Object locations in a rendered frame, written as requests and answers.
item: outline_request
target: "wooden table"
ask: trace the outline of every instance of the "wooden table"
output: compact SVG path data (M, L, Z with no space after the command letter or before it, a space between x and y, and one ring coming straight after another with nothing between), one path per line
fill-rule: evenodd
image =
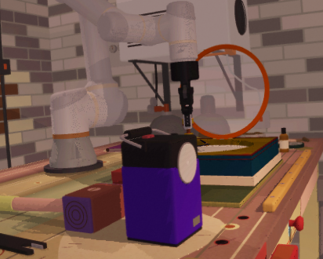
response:
M110 182L111 171L122 166L120 153L106 153L112 145L95 148L104 168L88 173L62 176L42 172L47 160L3 170L14 173L34 167L30 175L0 183L0 195L61 198L63 195L97 182ZM273 213L264 213L262 203L274 186L283 178L302 151L290 150L282 156L283 163L263 187L241 208L202 207L204 227L184 244L175 248L129 241L125 235L125 219L94 234L66 232L62 213L0 212L0 232L27 239L47 242L46 250L34 249L37 259L108 258L108 259L166 259L166 258L220 258L255 259L265 247L270 258L285 226L308 185L323 152L323 139L310 139L311 157L297 177L297 181ZM249 219L239 220L239 216ZM27 256L0 250L0 258L26 258Z

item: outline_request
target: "label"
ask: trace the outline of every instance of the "label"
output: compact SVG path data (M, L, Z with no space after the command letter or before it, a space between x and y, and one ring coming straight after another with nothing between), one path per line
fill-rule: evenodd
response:
M280 140L279 147L280 147L280 149L289 149L289 141L288 140Z

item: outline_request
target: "brown bottle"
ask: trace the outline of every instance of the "brown bottle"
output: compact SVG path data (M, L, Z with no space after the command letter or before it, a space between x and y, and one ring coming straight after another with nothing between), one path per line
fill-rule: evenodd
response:
M281 128L281 135L279 137L280 152L289 151L289 135L286 134L286 128Z

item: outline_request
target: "purple container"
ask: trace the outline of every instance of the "purple container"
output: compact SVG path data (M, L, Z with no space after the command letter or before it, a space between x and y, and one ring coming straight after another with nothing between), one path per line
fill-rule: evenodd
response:
M200 168L184 184L177 168L122 167L127 237L178 246L202 227Z

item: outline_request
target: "orange ring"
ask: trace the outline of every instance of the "orange ring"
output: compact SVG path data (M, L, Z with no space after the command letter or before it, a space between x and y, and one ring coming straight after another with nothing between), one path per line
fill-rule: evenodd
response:
M240 52L244 53L245 55L249 56L252 60L255 61L255 63L257 64L257 66L261 70L263 80L264 80L264 98L263 98L263 103L261 105L261 109L257 113L257 116L245 128L243 128L235 133L230 133L230 134L226 134L226 135L217 135L217 134L205 131L204 129L200 128L200 126L198 126L195 122L193 123L194 129L196 129L199 133L201 133L207 137L225 140L225 139L241 136L242 134L246 133L248 130L250 130L252 127L254 127L257 124L257 122L262 118L263 113L266 111L266 108L268 105L268 100L269 100L269 95L270 95L270 87L269 87L269 80L268 80L268 75L266 73L266 69L262 65L261 61L259 61L259 59L254 54L252 54L250 51L248 51L247 49L244 49L240 46L231 45L231 44L222 44L222 45L213 46L211 48L205 49L200 54L198 54L198 58L196 61L199 61L205 55L212 53L213 51L220 50L220 49L234 49L234 50L240 51Z

